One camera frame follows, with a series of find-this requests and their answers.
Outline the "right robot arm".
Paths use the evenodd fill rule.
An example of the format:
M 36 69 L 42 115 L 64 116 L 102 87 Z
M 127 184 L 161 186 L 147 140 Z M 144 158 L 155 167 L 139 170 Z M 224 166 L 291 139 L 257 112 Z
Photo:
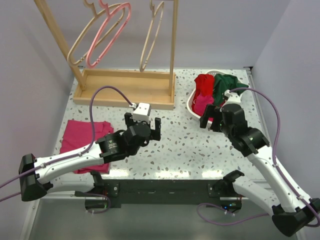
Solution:
M 205 128 L 210 118 L 213 119 L 210 129 L 223 133 L 233 148 L 259 170 L 272 189 L 268 191 L 234 170 L 223 177 L 223 192 L 230 197 L 239 194 L 249 198 L 271 216 L 276 228 L 287 237 L 309 226 L 320 213 L 319 198 L 310 197 L 283 165 L 272 159 L 273 149 L 268 139 L 259 129 L 248 126 L 242 107 L 234 103 L 223 107 L 209 104 L 200 118 L 200 127 Z

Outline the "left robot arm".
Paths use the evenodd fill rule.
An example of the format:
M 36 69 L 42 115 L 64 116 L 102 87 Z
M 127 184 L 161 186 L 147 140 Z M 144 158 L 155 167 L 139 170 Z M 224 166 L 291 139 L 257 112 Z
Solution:
M 32 153 L 24 155 L 18 170 L 21 200 L 34 201 L 56 190 L 54 180 L 64 174 L 124 160 L 135 156 L 150 141 L 161 140 L 160 118 L 154 119 L 155 128 L 152 129 L 150 123 L 134 120 L 130 113 L 124 116 L 126 130 L 107 134 L 93 144 L 49 157 L 35 157 Z

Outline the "beige wooden hanger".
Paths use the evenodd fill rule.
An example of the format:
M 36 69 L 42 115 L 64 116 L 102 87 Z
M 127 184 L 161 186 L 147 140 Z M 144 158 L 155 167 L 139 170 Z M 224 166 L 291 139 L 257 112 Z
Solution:
M 144 41 L 143 49 L 140 55 L 139 71 L 142 73 L 145 71 L 153 49 L 155 47 L 158 34 L 161 28 L 162 19 L 164 15 L 165 2 L 161 1 L 157 6 L 151 0 L 149 2 L 149 8 L 151 10 L 151 21 Z

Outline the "green t shirt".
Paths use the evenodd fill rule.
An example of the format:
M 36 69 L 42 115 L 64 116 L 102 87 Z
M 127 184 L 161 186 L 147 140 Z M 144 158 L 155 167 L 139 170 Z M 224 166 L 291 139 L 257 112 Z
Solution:
M 214 75 L 214 86 L 213 86 L 213 105 L 221 106 L 224 103 L 224 95 L 226 90 L 233 90 L 237 88 L 248 88 L 247 84 L 239 82 L 236 76 L 230 74 Z

